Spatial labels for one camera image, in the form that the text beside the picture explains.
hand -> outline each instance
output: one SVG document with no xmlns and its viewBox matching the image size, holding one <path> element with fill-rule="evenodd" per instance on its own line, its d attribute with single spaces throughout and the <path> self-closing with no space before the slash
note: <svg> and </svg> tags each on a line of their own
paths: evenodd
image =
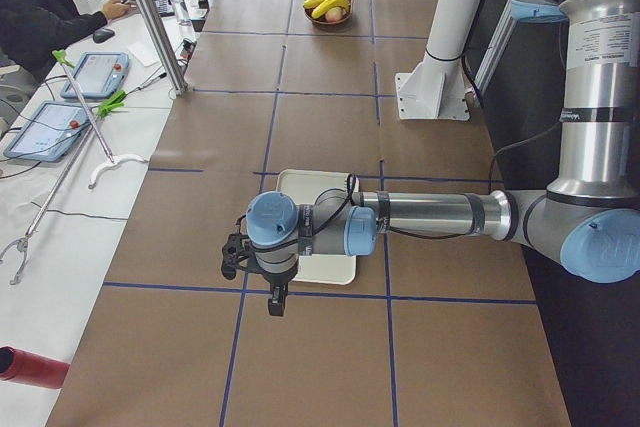
<svg viewBox="0 0 640 427">
<path fill-rule="evenodd" d="M 107 20 L 117 19 L 122 17 L 131 10 L 131 5 L 123 4 L 120 0 L 107 0 L 102 6 L 102 13 Z"/>
</svg>

white tray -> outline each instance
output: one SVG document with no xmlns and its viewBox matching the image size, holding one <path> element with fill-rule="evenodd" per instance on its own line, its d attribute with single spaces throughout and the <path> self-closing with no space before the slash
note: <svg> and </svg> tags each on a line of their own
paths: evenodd
<svg viewBox="0 0 640 427">
<path fill-rule="evenodd" d="M 347 176 L 341 172 L 283 170 L 278 175 L 276 190 L 287 194 L 296 204 L 313 204 L 328 189 L 346 189 Z M 355 190 L 359 185 L 356 180 Z M 356 257 L 314 254 L 300 256 L 298 282 L 346 285 L 356 277 Z"/>
</svg>

man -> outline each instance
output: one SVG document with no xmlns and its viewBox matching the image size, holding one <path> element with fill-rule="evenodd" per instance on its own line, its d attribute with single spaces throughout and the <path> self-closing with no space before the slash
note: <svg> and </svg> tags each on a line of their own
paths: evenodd
<svg viewBox="0 0 640 427">
<path fill-rule="evenodd" d="M 41 80 L 55 63 L 52 50 L 83 39 L 130 8 L 109 0 L 101 11 L 80 15 L 73 0 L 0 0 L 0 48 Z"/>
</svg>

red can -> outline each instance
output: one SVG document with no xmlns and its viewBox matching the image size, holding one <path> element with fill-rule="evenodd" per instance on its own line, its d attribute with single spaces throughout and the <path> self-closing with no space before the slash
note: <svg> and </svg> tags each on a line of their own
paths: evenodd
<svg viewBox="0 0 640 427">
<path fill-rule="evenodd" d="M 0 348 L 0 380 L 59 389 L 68 370 L 66 362 L 13 347 Z"/>
</svg>

white desk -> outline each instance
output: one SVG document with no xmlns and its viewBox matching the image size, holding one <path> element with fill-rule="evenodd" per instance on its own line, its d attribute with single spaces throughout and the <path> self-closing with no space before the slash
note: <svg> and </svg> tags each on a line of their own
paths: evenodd
<svg viewBox="0 0 640 427">
<path fill-rule="evenodd" d="M 164 20 L 172 45 L 182 38 L 193 39 L 193 31 L 178 27 L 173 17 Z M 91 38 L 67 48 L 67 58 L 77 60 L 85 51 L 123 51 L 133 42 L 142 42 L 155 51 L 140 14 L 113 21 L 109 25 L 116 36 L 103 44 Z M 160 67 L 158 61 L 143 66 L 131 57 L 129 74 L 123 88 L 132 90 Z M 57 66 L 49 75 L 59 75 Z M 62 81 L 51 87 L 57 97 Z M 162 79 L 148 89 L 132 94 L 125 106 L 102 123 L 102 131 L 114 154 L 136 153 L 148 159 L 153 153 L 172 106 L 171 85 Z M 51 94 L 40 88 L 23 115 L 29 116 Z M 15 126 L 24 124 L 18 119 Z M 3 152 L 15 134 L 0 142 Z M 82 212 L 93 216 L 127 218 L 147 171 L 146 164 L 127 162 L 107 171 L 89 190 L 89 176 L 105 160 L 95 137 L 85 146 L 76 164 L 62 184 L 51 209 Z M 64 168 L 66 159 L 41 164 L 23 175 L 0 180 L 0 249 L 21 238 L 32 222 Z M 20 172 L 33 161 L 1 162 L 4 175 Z M 29 241 L 28 263 L 22 283 L 9 285 L 22 261 L 15 248 L 0 265 L 0 346 L 10 345 L 47 357 L 70 362 L 100 290 L 104 275 L 125 226 L 124 220 L 104 220 L 64 216 L 49 212 Z M 59 391 L 0 382 L 0 424 L 12 427 L 40 427 L 45 424 Z"/>
</svg>

